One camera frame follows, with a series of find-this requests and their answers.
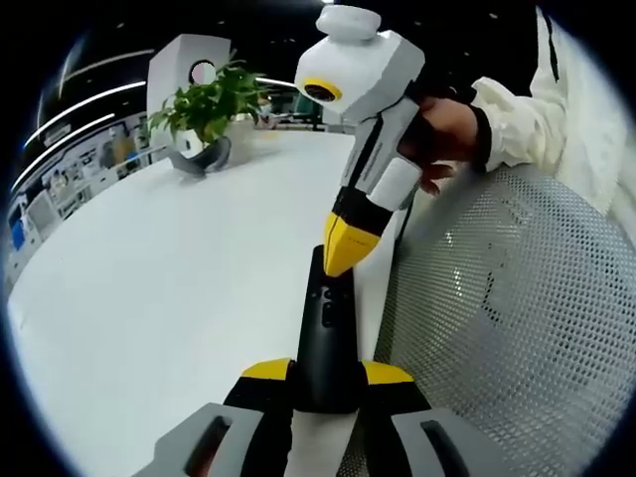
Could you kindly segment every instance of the gray mesh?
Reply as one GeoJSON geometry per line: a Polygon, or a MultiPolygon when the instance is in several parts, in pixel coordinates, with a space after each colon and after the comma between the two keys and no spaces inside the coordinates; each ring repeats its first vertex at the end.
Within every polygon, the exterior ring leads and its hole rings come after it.
{"type": "MultiPolygon", "coordinates": [[[[636,385],[636,258],[536,169],[462,183],[415,218],[376,359],[499,442],[514,475],[576,475],[636,385]]],[[[360,468],[350,445],[340,475],[360,468]]]]}
{"type": "Polygon", "coordinates": [[[368,477],[367,457],[363,447],[363,430],[357,420],[336,477],[368,477]]]}

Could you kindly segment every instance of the yellow camera ring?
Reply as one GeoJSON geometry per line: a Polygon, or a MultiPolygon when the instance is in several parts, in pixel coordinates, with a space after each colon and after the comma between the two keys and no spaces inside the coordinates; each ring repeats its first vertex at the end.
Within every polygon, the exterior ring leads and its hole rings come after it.
{"type": "Polygon", "coordinates": [[[342,92],[334,84],[319,78],[308,78],[303,87],[309,97],[318,101],[337,101],[342,97],[342,92]]]}

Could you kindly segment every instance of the black wristband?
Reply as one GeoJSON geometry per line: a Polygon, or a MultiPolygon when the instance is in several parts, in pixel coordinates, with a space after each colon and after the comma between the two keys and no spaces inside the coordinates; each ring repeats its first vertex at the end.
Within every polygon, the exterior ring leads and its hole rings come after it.
{"type": "Polygon", "coordinates": [[[488,122],[488,116],[479,107],[468,105],[477,119],[477,147],[472,162],[473,169],[479,172],[486,172],[486,163],[490,159],[493,133],[488,122]]]}

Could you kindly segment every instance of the hand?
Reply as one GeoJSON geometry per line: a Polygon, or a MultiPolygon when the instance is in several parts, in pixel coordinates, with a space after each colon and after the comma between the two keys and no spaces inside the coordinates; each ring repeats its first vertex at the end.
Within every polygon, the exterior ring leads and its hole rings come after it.
{"type": "Polygon", "coordinates": [[[421,117],[414,121],[402,138],[397,152],[422,169],[421,188],[439,194],[434,181],[452,177],[450,166],[438,160],[470,162],[477,150],[477,117],[466,104],[447,98],[427,97],[419,106],[421,117]]]}

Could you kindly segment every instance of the white table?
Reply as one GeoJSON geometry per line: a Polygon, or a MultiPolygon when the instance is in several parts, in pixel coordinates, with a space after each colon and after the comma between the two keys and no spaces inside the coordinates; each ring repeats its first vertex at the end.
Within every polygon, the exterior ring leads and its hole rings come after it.
{"type": "MultiPolygon", "coordinates": [[[[130,475],[155,440],[250,365],[295,357],[312,248],[353,137],[255,133],[251,162],[185,177],[164,160],[79,209],[9,300],[19,360],[80,472],[130,475]]],[[[356,270],[361,356],[376,346],[396,225],[356,270]]],[[[335,475],[352,416],[294,416],[287,475],[335,475]]]]}

